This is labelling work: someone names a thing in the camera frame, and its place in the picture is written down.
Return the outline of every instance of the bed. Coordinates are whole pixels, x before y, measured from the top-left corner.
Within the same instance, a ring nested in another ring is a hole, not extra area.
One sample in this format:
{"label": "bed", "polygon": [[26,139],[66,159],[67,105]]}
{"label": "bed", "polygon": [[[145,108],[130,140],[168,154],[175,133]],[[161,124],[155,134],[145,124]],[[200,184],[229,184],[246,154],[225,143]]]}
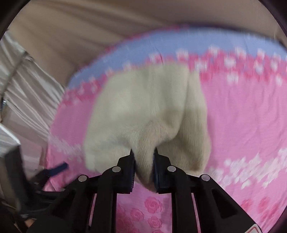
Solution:
{"label": "bed", "polygon": [[[212,151],[209,174],[267,233],[287,204],[286,49],[258,35],[173,26],[109,47],[72,77],[51,126],[46,167],[69,169],[46,190],[60,190],[85,167],[83,142],[97,96],[116,72],[153,63],[187,63],[200,72]],[[117,232],[172,232],[171,197],[135,183],[118,195]]]}

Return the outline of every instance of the pink bedsheet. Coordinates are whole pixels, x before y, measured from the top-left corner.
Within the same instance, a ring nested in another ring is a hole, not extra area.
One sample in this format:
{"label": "pink bedsheet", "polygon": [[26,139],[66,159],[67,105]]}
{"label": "pink bedsheet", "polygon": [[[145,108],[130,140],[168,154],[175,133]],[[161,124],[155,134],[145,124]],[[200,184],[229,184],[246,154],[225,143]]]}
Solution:
{"label": "pink bedsheet", "polygon": [[[218,48],[202,56],[186,51],[177,55],[174,61],[153,54],[146,65],[170,61],[188,63],[191,70],[207,67],[201,72],[212,140],[206,173],[268,232],[287,204],[287,75],[278,73],[286,70],[286,61],[261,50],[256,57]],[[252,71],[242,72],[243,66]],[[259,75],[263,68],[264,75]],[[85,168],[82,145],[92,106],[112,73],[66,90],[51,127],[47,167],[66,161],[69,170],[52,178],[46,190],[59,190],[79,174],[97,175]],[[135,183],[130,195],[118,195],[117,232],[172,232],[170,195]]]}

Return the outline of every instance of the white curtain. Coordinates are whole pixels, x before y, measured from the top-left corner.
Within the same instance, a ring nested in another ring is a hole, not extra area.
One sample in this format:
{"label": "white curtain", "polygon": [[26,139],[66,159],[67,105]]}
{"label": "white curtain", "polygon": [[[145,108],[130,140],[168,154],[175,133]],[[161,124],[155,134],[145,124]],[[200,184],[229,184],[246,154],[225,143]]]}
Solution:
{"label": "white curtain", "polygon": [[64,89],[7,32],[0,41],[0,85],[9,108],[47,141]]}
{"label": "white curtain", "polygon": [[20,145],[19,139],[0,123],[0,157],[17,145]]}

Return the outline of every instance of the beige fabric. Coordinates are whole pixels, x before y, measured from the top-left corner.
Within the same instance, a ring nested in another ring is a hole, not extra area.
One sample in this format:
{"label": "beige fabric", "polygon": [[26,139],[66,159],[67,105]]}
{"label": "beige fabric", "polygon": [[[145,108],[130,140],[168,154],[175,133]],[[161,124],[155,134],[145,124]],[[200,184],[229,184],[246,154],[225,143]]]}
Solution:
{"label": "beige fabric", "polygon": [[258,0],[31,0],[10,25],[15,39],[59,83],[127,36],[177,22],[249,29],[287,45]]}
{"label": "beige fabric", "polygon": [[152,190],[155,147],[193,175],[208,161],[206,103],[199,74],[186,65],[153,65],[109,79],[88,126],[86,166],[104,172],[132,149],[136,174]]}

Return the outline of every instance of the white fuzzy cloth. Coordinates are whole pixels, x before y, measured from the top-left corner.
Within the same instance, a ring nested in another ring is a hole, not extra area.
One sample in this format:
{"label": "white fuzzy cloth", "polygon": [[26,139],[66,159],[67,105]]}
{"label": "white fuzzy cloth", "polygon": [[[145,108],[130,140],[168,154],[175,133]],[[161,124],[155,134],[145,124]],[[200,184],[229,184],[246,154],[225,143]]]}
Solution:
{"label": "white fuzzy cloth", "polygon": [[182,64],[115,74],[98,97],[84,149],[88,169],[103,172],[130,149],[136,174],[153,190],[153,153],[200,175],[209,158],[207,109],[199,74]]}

